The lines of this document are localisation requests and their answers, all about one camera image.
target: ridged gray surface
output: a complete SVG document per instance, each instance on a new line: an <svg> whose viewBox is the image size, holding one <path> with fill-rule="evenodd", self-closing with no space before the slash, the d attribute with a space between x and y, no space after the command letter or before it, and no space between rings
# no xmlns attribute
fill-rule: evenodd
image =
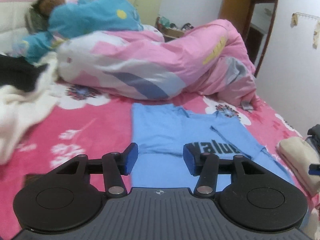
<svg viewBox="0 0 320 240"><path fill-rule="evenodd" d="M162 191L134 188L127 197L107 201L91 223L75 231L23 231L15 240L309 240L297 229L279 234L246 231L224 218L211 200L195 198L186 188Z"/></svg>

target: brown wooden edge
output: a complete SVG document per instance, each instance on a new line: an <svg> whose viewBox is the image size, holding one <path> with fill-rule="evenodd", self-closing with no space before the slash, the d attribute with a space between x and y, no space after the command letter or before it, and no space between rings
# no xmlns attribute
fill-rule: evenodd
<svg viewBox="0 0 320 240"><path fill-rule="evenodd" d="M271 23L270 23L269 31L268 31L267 38L266 38L266 43L265 43L265 45L264 45L264 48L263 48L263 51L262 51L262 54L261 54L261 57L260 57L260 60L259 60L257 69L256 69L256 71L255 71L255 73L254 73L254 76L257 77L257 75L258 75L258 73L259 73L259 70L260 70L260 68L261 68L261 64L262 64L264 55L265 55L265 53L266 53L266 51L267 51L267 47L268 47L269 41L270 41L270 37L271 37L273 25L274 25L275 19L276 19L276 12L277 12L277 8L278 8L278 2L279 2L279 0L252 0L252 1L253 1L255 4L256 4L256 3L269 3L269 2L274 2L274 3L275 3L275 7L273 8L273 13L272 13L272 17L271 17Z"/></svg>
<svg viewBox="0 0 320 240"><path fill-rule="evenodd" d="M251 23L251 19L252 19L252 16L253 16L253 11L254 11L255 4L257 4L257 3L272 3L272 2L275 3L275 7L273 9L273 13L272 13L272 17L271 17L271 23L270 23L270 27L269 27L269 31L268 31L268 36L266 38L266 43L264 45L264 48L263 48L263 51L262 51L262 54L261 54L257 69L256 69L256 71L254 73L255 77L257 77L257 75L258 75L258 72L260 70L264 55L265 55L265 53L267 51L267 47L268 47L269 40L270 40L271 33L272 33L272 28L273 28L273 25L274 25L274 21L276 19L276 11L277 11L279 0L251 0L248 16L247 16L247 19L246 19L246 22L245 22L245 25L244 25L243 33L242 33L242 38L245 41L247 39L247 37L248 37L248 33L249 33L249 29L250 29L250 23Z"/></svg>

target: bed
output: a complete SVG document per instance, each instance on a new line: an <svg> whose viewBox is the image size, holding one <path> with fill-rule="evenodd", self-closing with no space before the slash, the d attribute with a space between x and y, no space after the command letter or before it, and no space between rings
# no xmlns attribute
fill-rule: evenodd
<svg viewBox="0 0 320 240"><path fill-rule="evenodd" d="M7 52L11 45L27 34L24 14L32 0L0 0L1 13L12 18L1 22L0 51ZM15 236L20 226L12 209L15 194L24 186L27 174L44 174L79 154L90 159L101 158L105 153L122 152L132 138L131 108L133 100L115 97L100 90L60 82L56 87L62 97L52 113L40 124L32 127L17 145L10 162L0 167L0 237ZM238 116L241 123L271 155L289 171L297 187L308 199L309 223L304 232L316 238L319 224L320 196L311 198L276 152L277 143L297 136L297 132L267 103L259 99L252 113L215 98L183 93L170 101L148 104L173 103L199 114L220 111L228 117ZM130 176L124 177L128 191ZM93 175L91 184L103 191L103 177Z"/></svg>

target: folded shirt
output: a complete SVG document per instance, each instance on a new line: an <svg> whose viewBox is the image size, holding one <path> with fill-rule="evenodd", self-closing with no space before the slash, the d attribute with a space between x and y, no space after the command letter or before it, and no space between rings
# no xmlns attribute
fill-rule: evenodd
<svg viewBox="0 0 320 240"><path fill-rule="evenodd" d="M320 163L318 153L300 137L291 137L280 141L278 151L305 189L312 196L318 194L320 192L320 176L309 175L310 164Z"/></svg>

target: brown hair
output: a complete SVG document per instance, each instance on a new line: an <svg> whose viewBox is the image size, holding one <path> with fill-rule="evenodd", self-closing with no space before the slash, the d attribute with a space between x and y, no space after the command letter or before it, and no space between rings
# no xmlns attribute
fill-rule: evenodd
<svg viewBox="0 0 320 240"><path fill-rule="evenodd" d="M32 4L31 6L35 9L35 11L40 14L42 17L44 17L45 19L48 19L48 17L46 15L43 15L40 11L40 4L43 2L44 0L37 0L36 3Z"/></svg>

